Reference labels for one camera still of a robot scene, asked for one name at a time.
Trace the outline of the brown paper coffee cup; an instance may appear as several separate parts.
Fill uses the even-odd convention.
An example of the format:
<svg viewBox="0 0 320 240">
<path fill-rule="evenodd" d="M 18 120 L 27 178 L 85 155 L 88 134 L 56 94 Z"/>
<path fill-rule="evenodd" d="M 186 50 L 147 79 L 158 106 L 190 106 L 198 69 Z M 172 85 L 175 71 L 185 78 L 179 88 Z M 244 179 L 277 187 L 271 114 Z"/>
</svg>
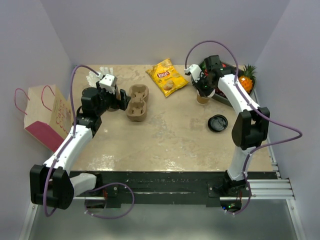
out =
<svg viewBox="0 0 320 240">
<path fill-rule="evenodd" d="M 209 96 L 201 96 L 199 91 L 197 91 L 196 100 L 199 104 L 205 105 L 209 102 L 209 100 L 214 96 L 215 90 L 212 91 L 212 93 Z"/>
</svg>

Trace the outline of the black coffee cup lid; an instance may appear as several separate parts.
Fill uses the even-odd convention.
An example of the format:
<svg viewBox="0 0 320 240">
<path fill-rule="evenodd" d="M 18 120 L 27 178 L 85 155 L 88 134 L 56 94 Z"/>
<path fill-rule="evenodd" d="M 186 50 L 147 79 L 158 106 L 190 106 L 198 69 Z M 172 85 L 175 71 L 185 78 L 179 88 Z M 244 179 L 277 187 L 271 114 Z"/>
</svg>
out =
<svg viewBox="0 0 320 240">
<path fill-rule="evenodd" d="M 208 120 L 207 126 L 212 132 L 219 133 L 228 127 L 228 120 L 225 116 L 216 114 Z"/>
</svg>

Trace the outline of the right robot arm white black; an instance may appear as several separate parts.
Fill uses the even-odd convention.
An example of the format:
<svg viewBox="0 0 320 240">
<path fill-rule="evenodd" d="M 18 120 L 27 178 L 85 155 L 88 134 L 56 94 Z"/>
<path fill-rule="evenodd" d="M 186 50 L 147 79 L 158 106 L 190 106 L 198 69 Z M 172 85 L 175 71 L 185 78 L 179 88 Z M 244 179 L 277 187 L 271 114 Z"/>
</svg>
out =
<svg viewBox="0 0 320 240">
<path fill-rule="evenodd" d="M 270 111 L 260 107 L 246 90 L 252 79 L 244 71 L 230 65 L 223 65 L 218 55 L 211 55 L 199 65 L 192 64 L 192 85 L 197 90 L 197 98 L 208 101 L 220 90 L 233 107 L 237 118 L 231 131 L 235 150 L 230 167 L 226 170 L 221 186 L 216 191 L 222 195 L 235 196 L 246 187 L 248 167 L 254 150 L 266 140 Z"/>
</svg>

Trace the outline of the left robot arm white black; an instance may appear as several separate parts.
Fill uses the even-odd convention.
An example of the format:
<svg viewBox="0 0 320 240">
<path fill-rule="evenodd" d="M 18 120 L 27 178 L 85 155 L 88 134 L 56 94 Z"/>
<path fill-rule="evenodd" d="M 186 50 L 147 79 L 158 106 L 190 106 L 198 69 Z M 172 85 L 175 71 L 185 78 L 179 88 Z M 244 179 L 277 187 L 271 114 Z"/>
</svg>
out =
<svg viewBox="0 0 320 240">
<path fill-rule="evenodd" d="M 82 91 L 81 106 L 76 111 L 76 125 L 57 151 L 42 165 L 29 172 L 30 198 L 36 205 L 67 209 L 73 198 L 88 192 L 99 196 L 104 190 L 98 173 L 81 173 L 70 177 L 71 169 L 85 146 L 102 124 L 101 116 L 110 109 L 126 110 L 130 101 L 125 90 L 109 93 L 101 87 Z"/>
</svg>

